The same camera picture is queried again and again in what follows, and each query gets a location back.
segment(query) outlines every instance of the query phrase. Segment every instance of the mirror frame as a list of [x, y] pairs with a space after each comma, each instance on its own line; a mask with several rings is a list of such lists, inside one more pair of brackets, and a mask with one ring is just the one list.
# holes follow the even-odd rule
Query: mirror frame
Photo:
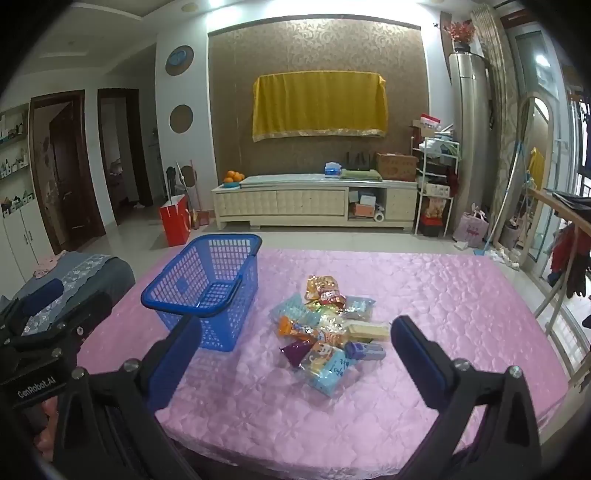
[[[519, 106], [518, 106], [518, 114], [519, 114], [519, 119], [521, 119], [521, 112], [523, 111], [523, 108], [526, 106], [526, 104], [528, 103], [528, 101], [530, 99], [533, 99], [535, 101], [536, 98], [539, 98], [541, 101], [543, 101], [546, 104], [546, 107], [548, 108], [548, 140], [546, 142], [546, 151], [545, 151], [545, 155], [544, 155], [544, 180], [543, 180], [543, 184], [538, 187], [540, 188], [540, 190], [545, 189], [548, 186], [548, 178], [550, 176], [550, 164], [552, 163], [552, 157], [553, 157], [553, 151], [554, 151], [554, 111], [553, 111], [553, 104], [552, 101], [550, 100], [550, 95], [544, 93], [544, 92], [539, 92], [539, 91], [534, 91], [534, 92], [530, 92], [527, 93], [526, 95], [524, 95], [521, 100], [519, 101]], [[515, 169], [517, 167], [517, 163], [518, 163], [518, 155], [517, 155], [517, 142], [522, 142], [523, 139], [518, 138], [519, 133], [521, 132], [521, 123], [518, 121], [517, 123], [517, 131], [515, 132], [515, 149], [514, 149], [514, 155], [513, 155], [513, 166], [511, 167], [511, 175], [509, 177], [509, 183], [507, 184], [507, 188], [505, 191], [505, 197], [503, 198], [503, 204], [502, 204], [502, 209], [501, 212], [499, 214], [499, 222], [498, 224], [501, 226], [501, 228], [497, 228], [496, 231], [493, 233], [493, 245], [496, 248], [502, 247], [502, 245], [499, 243], [499, 238], [501, 237], [501, 232], [503, 227], [505, 226], [505, 222], [507, 220], [507, 216], [508, 216], [508, 211], [507, 211], [507, 206], [506, 206], [506, 200], [507, 197], [509, 196], [509, 192], [513, 190], [514, 188], [514, 181], [515, 181]], [[525, 238], [525, 244], [522, 250], [521, 255], [519, 255], [519, 259], [517, 260], [517, 263], [519, 264], [519, 267], [523, 267], [525, 261], [529, 258], [529, 253], [530, 253], [530, 248], [531, 248], [531, 244], [534, 241], [534, 236], [535, 236], [535, 232], [538, 228], [538, 224], [540, 222], [540, 217], [542, 215], [542, 208], [544, 207], [544, 205], [541, 202], [537, 202], [537, 205], [535, 207], [535, 213], [534, 213], [534, 219], [531, 222], [531, 226], [529, 227], [529, 232], [527, 234], [527, 237]]]

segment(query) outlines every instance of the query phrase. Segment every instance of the pink quilted mattress cover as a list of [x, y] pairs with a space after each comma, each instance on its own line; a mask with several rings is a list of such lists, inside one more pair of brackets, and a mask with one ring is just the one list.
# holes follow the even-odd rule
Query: pink quilted mattress cover
[[[139, 302], [171, 251], [140, 279], [88, 338], [79, 364], [91, 373], [142, 358], [167, 329]], [[527, 305], [484, 257], [271, 250], [258, 254], [259, 289], [235, 350], [200, 349], [170, 405], [166, 432], [213, 459], [282, 478], [365, 479], [398, 472], [436, 418], [391, 345], [381, 362], [345, 373], [333, 398], [289, 369], [269, 310], [310, 274], [333, 275], [345, 295], [377, 301], [374, 321], [407, 314], [449, 357], [476, 367], [523, 368], [538, 416], [567, 390], [565, 373]], [[463, 442], [475, 435], [472, 416]]]

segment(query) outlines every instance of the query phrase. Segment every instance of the pink plastic bag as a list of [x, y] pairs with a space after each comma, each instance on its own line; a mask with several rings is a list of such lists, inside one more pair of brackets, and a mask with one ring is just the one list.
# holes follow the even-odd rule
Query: pink plastic bag
[[479, 212], [464, 213], [452, 237], [456, 242], [468, 242], [470, 248], [478, 248], [487, 230], [488, 222]]

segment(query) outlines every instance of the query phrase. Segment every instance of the tile floor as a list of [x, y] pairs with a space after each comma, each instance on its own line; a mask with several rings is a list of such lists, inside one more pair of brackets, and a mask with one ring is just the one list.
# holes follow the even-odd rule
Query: tile floor
[[[318, 228], [262, 228], [250, 229], [247, 224], [230, 224], [224, 232], [249, 231], [263, 239], [267, 248], [296, 248], [338, 251], [375, 251], [375, 252], [407, 252], [433, 253], [453, 255], [473, 255], [471, 249], [460, 252], [451, 240], [432, 239], [414, 236], [406, 232], [384, 231], [383, 229], [318, 229]], [[206, 233], [216, 233], [215, 224], [201, 227], [191, 232], [190, 239]], [[84, 248], [84, 251], [116, 255], [132, 267], [136, 278], [144, 275], [168, 250], [162, 223], [158, 210], [151, 207], [136, 210], [120, 226], [112, 228], [107, 235], [96, 239]], [[498, 264], [506, 278], [525, 300], [533, 311], [544, 300], [544, 295], [532, 280], [522, 271], [515, 271]], [[538, 318], [540, 328], [550, 320], [552, 308], [548, 306]], [[555, 331], [561, 337], [567, 352], [574, 363], [580, 362], [582, 352], [572, 347], [573, 341], [569, 336], [566, 323], [558, 317]], [[583, 401], [578, 388], [569, 391], [567, 400], [561, 411], [555, 416], [556, 422], [545, 429], [545, 434], [561, 426], [573, 409]]]

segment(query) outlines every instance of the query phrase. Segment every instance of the patterned wallpaper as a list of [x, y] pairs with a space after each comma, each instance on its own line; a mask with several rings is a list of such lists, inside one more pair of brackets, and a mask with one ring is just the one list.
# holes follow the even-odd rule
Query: patterned wallpaper
[[[252, 141], [252, 84], [269, 73], [377, 72], [386, 80], [385, 138], [303, 137]], [[428, 112], [421, 32], [376, 21], [315, 18], [250, 26], [209, 38], [209, 92], [218, 177], [320, 172], [346, 152], [408, 153], [409, 125]]]

